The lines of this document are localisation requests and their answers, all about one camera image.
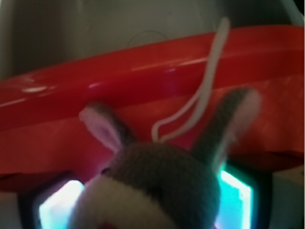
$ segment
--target pink inner ear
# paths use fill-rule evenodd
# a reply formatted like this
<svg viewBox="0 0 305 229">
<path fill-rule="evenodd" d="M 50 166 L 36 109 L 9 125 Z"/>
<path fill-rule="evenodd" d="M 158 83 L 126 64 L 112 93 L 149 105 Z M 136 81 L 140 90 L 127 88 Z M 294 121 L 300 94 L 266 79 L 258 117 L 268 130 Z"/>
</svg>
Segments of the pink inner ear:
<svg viewBox="0 0 305 229">
<path fill-rule="evenodd" d="M 219 172 L 226 159 L 226 152 L 250 127 L 257 117 L 261 104 L 261 97 L 255 90 L 251 90 L 238 105 L 223 136 L 220 152 L 214 160 L 214 168 Z"/>
<path fill-rule="evenodd" d="M 120 136 L 105 116 L 99 114 L 93 108 L 86 107 L 80 112 L 79 117 L 85 123 L 89 132 L 105 147 L 114 153 L 121 150 Z"/>
</svg>

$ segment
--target stuffed bunny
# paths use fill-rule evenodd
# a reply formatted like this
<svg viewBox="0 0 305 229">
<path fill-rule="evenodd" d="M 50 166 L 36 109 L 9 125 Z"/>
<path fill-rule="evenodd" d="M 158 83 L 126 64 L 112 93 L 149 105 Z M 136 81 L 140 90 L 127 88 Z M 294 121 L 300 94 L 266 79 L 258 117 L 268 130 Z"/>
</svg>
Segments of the stuffed bunny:
<svg viewBox="0 0 305 229">
<path fill-rule="evenodd" d="M 86 184 L 68 228 L 213 228 L 220 204 L 218 172 L 259 104 L 252 89 L 226 94 L 190 152 L 167 143 L 138 142 L 110 108 L 89 104 L 80 119 L 115 156 L 108 169 Z"/>
</svg>

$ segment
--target red plastic tray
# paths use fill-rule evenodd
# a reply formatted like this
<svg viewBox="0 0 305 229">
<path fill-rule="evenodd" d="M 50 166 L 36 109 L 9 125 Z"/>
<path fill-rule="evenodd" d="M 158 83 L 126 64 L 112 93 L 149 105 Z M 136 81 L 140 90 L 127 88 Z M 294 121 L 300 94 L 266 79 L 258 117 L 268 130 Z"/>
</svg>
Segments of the red plastic tray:
<svg viewBox="0 0 305 229">
<path fill-rule="evenodd" d="M 151 141 L 153 123 L 177 111 L 199 86 L 213 37 L 113 52 L 0 82 L 0 174 L 70 169 L 86 181 L 98 173 L 112 154 L 78 120 L 92 100 L 113 107 L 139 139 Z M 239 86 L 259 90 L 262 108 L 231 153 L 303 152 L 304 28 L 294 26 L 232 29 L 206 113 L 172 142 L 189 148 L 219 98 Z"/>
</svg>

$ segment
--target red nose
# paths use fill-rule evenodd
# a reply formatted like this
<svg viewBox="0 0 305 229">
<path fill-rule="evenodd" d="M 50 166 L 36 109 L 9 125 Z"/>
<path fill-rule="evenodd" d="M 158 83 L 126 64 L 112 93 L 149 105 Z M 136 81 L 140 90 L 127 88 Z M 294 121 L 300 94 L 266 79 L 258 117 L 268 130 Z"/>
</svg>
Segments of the red nose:
<svg viewBox="0 0 305 229">
<path fill-rule="evenodd" d="M 113 224 L 105 222 L 99 227 L 99 229 L 117 229 L 117 228 Z"/>
</svg>

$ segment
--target white string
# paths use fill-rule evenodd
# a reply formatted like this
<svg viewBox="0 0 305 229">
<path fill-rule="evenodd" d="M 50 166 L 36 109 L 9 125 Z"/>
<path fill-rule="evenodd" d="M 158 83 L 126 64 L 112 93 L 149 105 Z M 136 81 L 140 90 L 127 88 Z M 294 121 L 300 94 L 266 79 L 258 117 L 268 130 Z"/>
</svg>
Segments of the white string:
<svg viewBox="0 0 305 229">
<path fill-rule="evenodd" d="M 160 142 L 165 142 L 169 139 L 175 138 L 183 134 L 184 132 L 191 129 L 198 122 L 204 110 L 206 109 L 206 106 L 210 99 L 215 71 L 217 68 L 219 58 L 221 56 L 221 52 L 227 40 L 229 30 L 230 30 L 229 20 L 227 18 L 222 18 L 212 43 L 209 58 L 207 60 L 206 71 L 199 88 L 197 89 L 196 93 L 191 97 L 191 99 L 178 112 L 176 112 L 170 117 L 157 121 L 152 126 L 152 138 L 153 138 L 152 140 L 154 142 L 159 141 L 159 137 L 158 137 L 159 127 L 179 118 L 188 109 L 190 109 L 190 107 L 196 102 L 196 100 L 198 100 L 197 105 L 191 117 L 188 119 L 188 121 L 184 125 L 182 125 L 179 129 L 161 137 Z"/>
</svg>

